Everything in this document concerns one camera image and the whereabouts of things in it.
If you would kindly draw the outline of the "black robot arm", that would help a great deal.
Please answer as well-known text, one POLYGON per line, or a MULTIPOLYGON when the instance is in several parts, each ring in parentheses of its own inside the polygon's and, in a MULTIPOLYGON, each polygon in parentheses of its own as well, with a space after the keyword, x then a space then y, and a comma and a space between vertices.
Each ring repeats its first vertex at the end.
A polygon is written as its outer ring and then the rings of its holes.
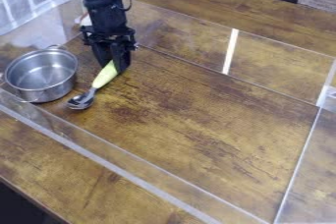
POLYGON ((121 74, 137 49, 135 30, 127 26, 130 7, 123 0, 83 0, 83 4, 91 19, 90 25, 81 26, 85 44, 91 46, 102 67, 114 62, 121 74))

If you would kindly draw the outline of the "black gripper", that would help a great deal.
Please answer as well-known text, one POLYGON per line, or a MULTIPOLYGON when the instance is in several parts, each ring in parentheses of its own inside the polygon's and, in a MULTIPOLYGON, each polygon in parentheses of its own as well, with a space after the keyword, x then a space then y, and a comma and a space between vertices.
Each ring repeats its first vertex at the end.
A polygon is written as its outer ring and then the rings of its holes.
POLYGON ((93 47, 102 67, 114 59, 122 74, 131 64, 130 50, 137 48, 135 30, 127 26, 130 8, 122 0, 86 0, 85 6, 91 19, 91 24, 82 26, 85 43, 93 47))

